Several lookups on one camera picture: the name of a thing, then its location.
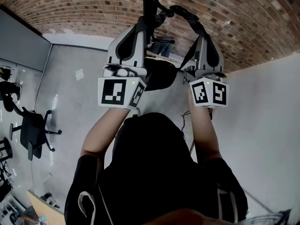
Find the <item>gray partition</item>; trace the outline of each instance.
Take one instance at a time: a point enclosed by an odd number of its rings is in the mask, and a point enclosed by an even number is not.
[[[43,72],[51,43],[0,9],[0,59]]]

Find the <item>person's right arm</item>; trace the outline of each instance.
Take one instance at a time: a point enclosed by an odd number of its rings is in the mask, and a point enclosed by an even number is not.
[[[208,109],[194,105],[191,90],[188,92],[188,102],[198,162],[205,163],[213,158],[221,158],[217,135],[211,123]]]

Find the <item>forearm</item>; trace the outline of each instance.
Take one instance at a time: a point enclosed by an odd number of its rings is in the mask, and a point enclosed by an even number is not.
[[[129,110],[126,109],[110,108],[107,110],[87,134],[81,156],[105,154],[128,113]]]
[[[212,158],[220,158],[218,138],[211,123],[208,109],[205,107],[196,107],[190,91],[188,101],[198,159],[206,162]]]

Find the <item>black stool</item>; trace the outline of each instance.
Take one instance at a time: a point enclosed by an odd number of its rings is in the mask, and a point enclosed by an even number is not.
[[[0,141],[0,144],[4,144],[4,147],[0,148],[0,151],[5,150],[7,153],[6,157],[0,158],[0,163],[2,163],[10,158],[13,158],[13,150],[11,149],[10,143],[6,137]]]

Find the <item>black sleeve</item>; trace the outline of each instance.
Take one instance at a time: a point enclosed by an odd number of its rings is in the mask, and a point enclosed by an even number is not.
[[[96,182],[98,159],[94,156],[86,155],[78,159],[72,186],[67,195],[65,205],[66,225],[85,224],[86,218],[78,206],[79,194],[86,191],[93,193]]]
[[[246,219],[248,212],[246,195],[227,163],[222,158],[214,158],[205,163],[203,169],[207,176],[209,176],[221,190],[233,192],[238,208],[239,221]]]

